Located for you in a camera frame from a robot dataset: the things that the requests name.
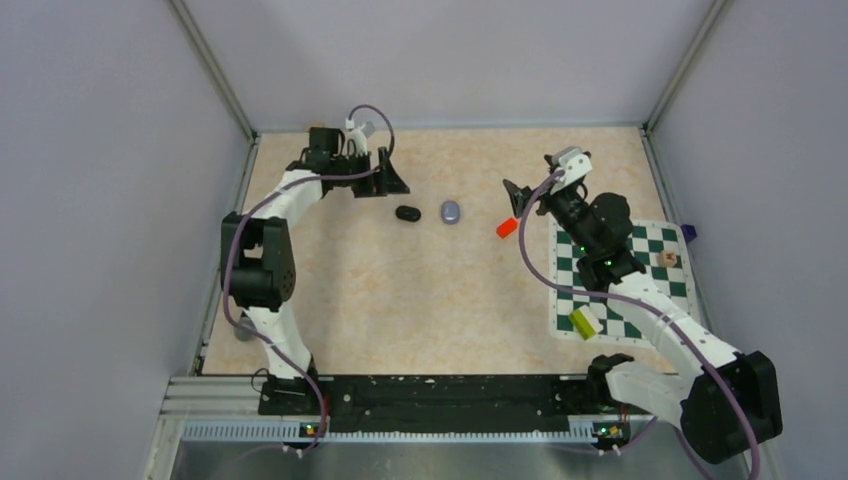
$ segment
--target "green square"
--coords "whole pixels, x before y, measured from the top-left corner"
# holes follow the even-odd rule
[[[557,257],[557,270],[562,272],[571,271],[571,259],[565,257]]]
[[[557,315],[557,330],[564,330],[566,332],[574,331],[574,325],[571,323],[568,315]]]
[[[663,267],[651,267],[651,276],[654,280],[668,280],[668,270]]]
[[[648,251],[651,253],[662,252],[662,240],[648,240]]]
[[[642,333],[638,328],[634,327],[630,322],[624,322],[624,337],[625,338],[642,338]]]
[[[648,252],[636,252],[635,253],[636,260],[644,263],[645,265],[651,264],[651,254]]]
[[[672,297],[685,297],[686,284],[680,282],[669,282],[669,291],[671,291]]]

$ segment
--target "chess board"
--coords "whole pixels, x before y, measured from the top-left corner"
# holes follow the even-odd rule
[[[551,220],[550,232],[551,279],[558,285],[582,289],[583,283],[577,273],[577,261],[583,253],[571,243],[568,234],[553,220]],[[648,272],[659,289],[700,323],[692,267],[680,227],[667,222],[634,220],[633,234],[627,239],[627,246],[634,256],[647,266]],[[677,253],[677,265],[671,268],[659,266],[657,257],[663,250]],[[590,338],[589,342],[653,348],[633,324],[608,309],[600,299],[590,299],[586,295],[571,295],[553,289],[550,293],[549,331],[551,335],[556,338],[586,341],[574,329],[568,315],[587,304],[603,326],[603,331]]]

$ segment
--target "gray wall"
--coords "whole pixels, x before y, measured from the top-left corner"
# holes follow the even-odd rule
[[[641,122],[711,0],[187,3],[277,130],[362,102],[407,127]]]
[[[246,143],[165,2],[0,12],[0,476],[138,478]]]
[[[777,365],[787,478],[846,478],[848,2],[738,1],[657,133],[716,329]]]

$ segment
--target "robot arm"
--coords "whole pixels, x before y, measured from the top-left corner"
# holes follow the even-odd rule
[[[351,125],[352,120],[349,120],[349,130],[353,129],[357,135],[352,139],[355,151],[348,155],[342,154],[345,136],[341,130],[313,128],[309,131],[309,147],[303,150],[299,160],[288,166],[280,183],[266,196],[267,203],[247,220],[240,238],[236,239],[235,233],[242,215],[232,212],[222,222],[221,271],[227,266],[233,242],[237,241],[239,247],[232,265],[229,293],[236,305],[244,308],[244,314],[253,322],[256,331],[271,341],[264,344],[268,371],[270,376],[284,382],[302,377],[297,369],[273,351],[274,347],[300,371],[309,370],[312,362],[312,355],[300,337],[290,302],[296,271],[289,229],[310,206],[334,187],[350,187],[355,197],[409,193],[409,188],[392,168],[388,151],[384,148],[378,150],[380,163],[374,173],[362,175],[371,170],[371,154],[364,150],[364,138],[373,126],[366,129]],[[357,174],[358,178],[347,178]],[[320,181],[317,178],[315,181],[303,180],[319,176]],[[261,258],[245,254],[245,251],[256,247],[262,247]]]
[[[612,294],[607,306],[633,323],[677,370],[665,375],[623,354],[599,356],[589,367],[587,384],[596,401],[635,405],[679,428],[692,448],[710,463],[720,463],[748,448],[742,427],[727,398],[678,334],[730,387],[758,442],[783,429],[774,365],[762,353],[742,354],[713,336],[663,294],[645,265],[627,249],[633,231],[627,200],[602,193],[586,202],[583,180],[591,169],[590,154],[570,147],[547,155],[550,172],[561,175],[539,196],[537,214],[550,213],[584,252],[577,262],[586,290]],[[522,216],[532,191],[504,180],[513,214]],[[635,299],[662,312],[662,317],[621,297]]]

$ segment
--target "table surface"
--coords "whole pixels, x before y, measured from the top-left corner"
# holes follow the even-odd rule
[[[387,137],[375,134],[372,150]],[[277,185],[306,144],[305,133],[262,136],[246,208]],[[571,145],[592,152],[590,198],[613,191],[627,197],[633,218],[665,219],[632,127],[400,131],[392,163],[411,194],[354,200],[337,189],[313,205],[292,231],[292,302],[318,371],[585,373],[595,356],[619,351],[668,370],[652,349],[554,338],[548,291],[523,265],[517,232],[495,234],[511,215],[502,179],[535,187],[547,174],[542,155]],[[439,217],[448,199],[462,209],[456,225]],[[419,222],[395,218],[404,204],[422,211]],[[529,255],[542,272],[548,228],[540,217],[527,225]],[[238,341],[219,307],[203,372],[263,366],[260,343]]]

